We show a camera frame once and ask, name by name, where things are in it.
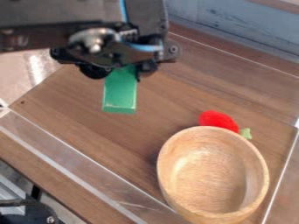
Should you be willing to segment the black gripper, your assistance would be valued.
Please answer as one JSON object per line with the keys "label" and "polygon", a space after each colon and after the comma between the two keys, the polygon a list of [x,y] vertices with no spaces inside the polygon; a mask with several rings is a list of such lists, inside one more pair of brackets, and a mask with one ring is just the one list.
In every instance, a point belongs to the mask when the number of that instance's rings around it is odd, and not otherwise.
{"label": "black gripper", "polygon": [[75,65],[93,80],[108,77],[120,67],[133,65],[135,77],[151,76],[163,63],[173,63],[181,48],[167,34],[141,37],[137,29],[117,31],[89,28],[69,36],[64,47],[51,49],[51,57],[61,64]]}

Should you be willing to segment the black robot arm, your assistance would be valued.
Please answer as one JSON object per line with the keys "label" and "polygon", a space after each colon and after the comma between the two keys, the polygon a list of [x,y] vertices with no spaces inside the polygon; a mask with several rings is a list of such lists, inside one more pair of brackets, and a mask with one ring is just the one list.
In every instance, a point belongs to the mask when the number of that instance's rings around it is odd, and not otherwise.
{"label": "black robot arm", "polygon": [[91,79],[173,62],[164,0],[0,0],[0,53],[47,49]]}

